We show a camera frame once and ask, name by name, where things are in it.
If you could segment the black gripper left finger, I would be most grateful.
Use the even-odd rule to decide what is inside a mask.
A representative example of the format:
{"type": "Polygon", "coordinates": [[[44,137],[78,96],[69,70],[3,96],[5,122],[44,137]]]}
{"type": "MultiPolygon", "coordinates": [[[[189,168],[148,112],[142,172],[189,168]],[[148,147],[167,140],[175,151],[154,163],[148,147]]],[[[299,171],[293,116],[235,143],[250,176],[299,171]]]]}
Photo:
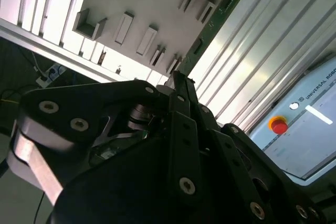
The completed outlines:
{"type": "Polygon", "coordinates": [[[147,140],[163,119],[160,102],[191,103],[184,74],[156,88],[133,80],[31,91],[23,96],[9,166],[55,206],[80,175],[147,140]]]}

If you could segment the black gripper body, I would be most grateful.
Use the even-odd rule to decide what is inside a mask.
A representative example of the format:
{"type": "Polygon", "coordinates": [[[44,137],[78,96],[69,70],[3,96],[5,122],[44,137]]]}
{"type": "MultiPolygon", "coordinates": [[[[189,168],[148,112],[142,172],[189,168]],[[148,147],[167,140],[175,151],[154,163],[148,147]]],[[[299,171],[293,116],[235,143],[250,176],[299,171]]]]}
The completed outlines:
{"type": "Polygon", "coordinates": [[[51,223],[225,223],[214,194],[224,194],[224,180],[211,188],[216,170],[191,104],[158,107],[154,133],[73,180],[51,223]]]}

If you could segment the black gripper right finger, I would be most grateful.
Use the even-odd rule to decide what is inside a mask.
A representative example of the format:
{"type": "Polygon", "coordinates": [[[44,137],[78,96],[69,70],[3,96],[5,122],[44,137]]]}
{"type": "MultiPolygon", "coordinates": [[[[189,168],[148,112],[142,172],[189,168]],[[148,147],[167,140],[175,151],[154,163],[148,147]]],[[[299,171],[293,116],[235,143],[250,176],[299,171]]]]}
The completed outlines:
{"type": "Polygon", "coordinates": [[[224,180],[224,194],[215,192],[225,223],[327,223],[323,212],[237,126],[219,127],[212,112],[198,102],[194,81],[185,80],[191,114],[215,168],[212,189],[224,180]]]}

